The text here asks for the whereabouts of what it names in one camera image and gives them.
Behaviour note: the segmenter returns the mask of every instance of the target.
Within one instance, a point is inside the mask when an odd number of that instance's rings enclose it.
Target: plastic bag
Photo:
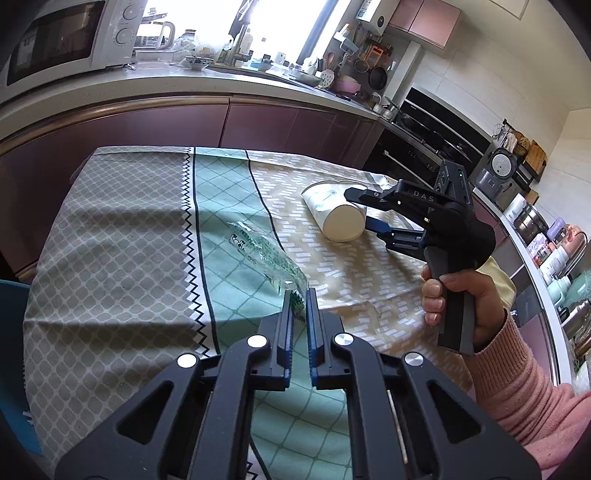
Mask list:
[[[228,241],[262,272],[271,285],[281,290],[297,292],[291,296],[291,307],[297,318],[305,319],[308,279],[294,261],[279,248],[277,241],[249,222],[231,222],[232,233]]]

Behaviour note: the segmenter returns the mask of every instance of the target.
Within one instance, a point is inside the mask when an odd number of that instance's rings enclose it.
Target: blue chair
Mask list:
[[[0,410],[25,450],[41,455],[30,423],[22,364],[22,320],[29,285],[0,280]]]

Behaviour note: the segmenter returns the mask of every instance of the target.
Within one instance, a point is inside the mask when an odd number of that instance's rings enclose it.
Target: faucet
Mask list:
[[[244,5],[242,5],[242,8],[238,11],[238,23],[240,23],[242,26],[240,28],[240,33],[238,34],[236,41],[232,46],[230,54],[226,55],[226,58],[224,59],[225,65],[233,67],[237,60],[248,61],[251,59],[252,53],[238,53],[238,51],[240,49],[240,44],[244,39],[244,35],[246,34],[246,29],[251,23],[252,11],[254,10],[257,2],[258,0],[246,0]]]

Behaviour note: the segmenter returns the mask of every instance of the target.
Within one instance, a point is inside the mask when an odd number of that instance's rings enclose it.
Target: kitchen cabinet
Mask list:
[[[281,151],[318,157],[336,116],[331,112],[300,109]]]
[[[220,146],[307,155],[360,168],[379,137],[370,135],[375,124],[374,120],[344,112],[234,104]]]
[[[218,147],[225,105],[190,105],[119,113],[65,127],[0,158],[0,252],[18,272],[39,258],[70,189],[70,176],[98,147]]]
[[[445,48],[461,13],[441,0],[401,0],[388,25]]]
[[[422,4],[423,0],[400,0],[388,25],[409,31]]]
[[[283,152],[297,114],[283,106],[231,105],[220,147]]]

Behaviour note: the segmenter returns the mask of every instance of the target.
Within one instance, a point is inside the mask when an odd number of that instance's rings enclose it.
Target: oven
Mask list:
[[[54,0],[0,72],[0,103],[70,75],[127,64],[147,0]]]
[[[363,169],[430,187],[443,160],[462,165],[470,175],[492,144],[467,117],[414,85],[395,118],[379,121],[385,129]]]

